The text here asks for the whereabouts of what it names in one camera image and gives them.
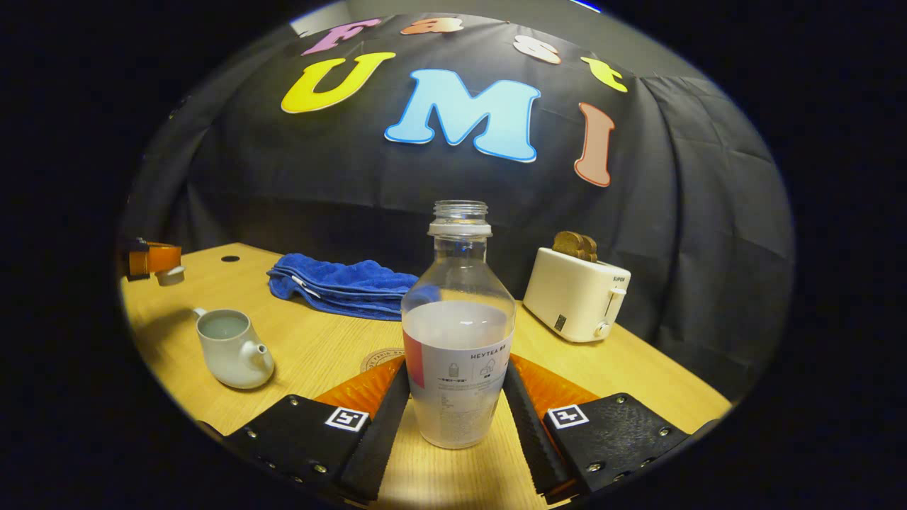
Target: clear plastic bottle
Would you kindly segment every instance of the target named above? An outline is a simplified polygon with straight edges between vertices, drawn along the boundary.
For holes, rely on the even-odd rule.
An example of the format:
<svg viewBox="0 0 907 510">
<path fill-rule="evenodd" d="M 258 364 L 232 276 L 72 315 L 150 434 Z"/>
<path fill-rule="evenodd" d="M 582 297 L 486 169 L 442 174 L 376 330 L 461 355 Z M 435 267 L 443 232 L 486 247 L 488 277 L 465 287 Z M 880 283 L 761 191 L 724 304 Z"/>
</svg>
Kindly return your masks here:
<svg viewBox="0 0 907 510">
<path fill-rule="evenodd" d="M 416 421 L 443 448 L 488 434 L 513 340 L 516 303 L 485 263 L 487 212 L 480 201 L 434 204 L 434 263 L 402 302 Z"/>
</svg>

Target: letter m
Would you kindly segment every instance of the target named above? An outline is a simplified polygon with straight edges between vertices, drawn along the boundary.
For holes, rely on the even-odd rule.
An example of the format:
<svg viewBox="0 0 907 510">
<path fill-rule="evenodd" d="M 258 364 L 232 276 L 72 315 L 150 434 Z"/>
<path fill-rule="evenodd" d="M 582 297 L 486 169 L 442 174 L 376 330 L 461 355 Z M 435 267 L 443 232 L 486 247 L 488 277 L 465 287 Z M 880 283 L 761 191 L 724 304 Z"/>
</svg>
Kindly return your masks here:
<svg viewBox="0 0 907 510">
<path fill-rule="evenodd" d="M 529 120 L 532 101 L 541 96 L 538 89 L 501 80 L 472 97 L 453 71 L 418 69 L 410 76 L 415 78 L 415 90 L 400 122 L 385 130 L 387 140 L 430 142 L 434 130 L 428 127 L 428 119 L 435 110 L 444 138 L 457 145 L 488 117 L 485 132 L 473 139 L 479 152 L 517 162 L 535 161 L 535 149 L 529 144 Z"/>
</svg>

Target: white toaster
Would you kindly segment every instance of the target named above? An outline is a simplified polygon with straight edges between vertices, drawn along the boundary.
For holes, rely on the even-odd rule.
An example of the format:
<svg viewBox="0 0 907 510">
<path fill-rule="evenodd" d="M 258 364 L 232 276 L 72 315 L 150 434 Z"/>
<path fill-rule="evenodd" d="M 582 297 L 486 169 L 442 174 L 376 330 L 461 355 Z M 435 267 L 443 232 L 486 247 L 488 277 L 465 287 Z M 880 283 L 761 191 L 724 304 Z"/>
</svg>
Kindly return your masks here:
<svg viewBox="0 0 907 510">
<path fill-rule="evenodd" d="M 629 271 L 539 248 L 522 304 L 571 342 L 605 339 L 627 295 Z"/>
</svg>

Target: blue towel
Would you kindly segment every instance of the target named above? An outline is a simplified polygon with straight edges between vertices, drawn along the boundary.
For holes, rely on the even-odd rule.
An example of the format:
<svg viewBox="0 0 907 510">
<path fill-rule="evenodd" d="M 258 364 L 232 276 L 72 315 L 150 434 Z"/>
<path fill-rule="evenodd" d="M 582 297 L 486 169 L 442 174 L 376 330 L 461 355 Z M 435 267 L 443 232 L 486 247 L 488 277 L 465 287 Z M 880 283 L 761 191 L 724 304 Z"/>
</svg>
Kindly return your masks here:
<svg viewBox="0 0 907 510">
<path fill-rule="evenodd" d="M 281 299 L 299 294 L 313 308 L 378 320 L 400 320 L 400 300 L 418 280 L 373 260 L 351 266 L 290 253 L 268 271 L 271 293 Z"/>
</svg>

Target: table surface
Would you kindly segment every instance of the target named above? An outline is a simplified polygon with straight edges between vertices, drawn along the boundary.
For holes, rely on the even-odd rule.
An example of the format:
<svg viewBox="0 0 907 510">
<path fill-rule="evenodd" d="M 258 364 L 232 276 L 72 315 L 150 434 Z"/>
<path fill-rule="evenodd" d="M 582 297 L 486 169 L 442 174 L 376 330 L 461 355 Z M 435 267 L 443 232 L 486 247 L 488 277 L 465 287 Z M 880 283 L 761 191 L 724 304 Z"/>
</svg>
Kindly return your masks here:
<svg viewBox="0 0 907 510">
<path fill-rule="evenodd" d="M 239 260 L 221 261 L 226 255 Z M 289 393 L 315 397 L 344 382 L 360 373 L 363 361 L 378 350 L 403 348 L 400 322 L 320 312 L 302 298 L 272 296 L 265 271 L 279 258 L 234 243 L 184 255 L 186 279 L 177 285 L 161 287 L 155 278 L 122 280 L 123 305 L 142 358 L 190 417 L 221 434 L 242 427 Z M 191 311 L 198 307 L 239 309 L 252 319 L 275 360 L 274 376 L 266 385 L 234 389 L 209 373 Z M 629 393 L 688 434 L 731 407 L 708 384 L 619 325 L 603 341 L 571 344 L 518 303 L 512 353 L 600 397 Z M 535 494 L 507 406 L 497 407 L 483 442 L 445 450 L 420 437 L 410 401 L 378 500 L 369 507 L 549 506 Z"/>
</svg>

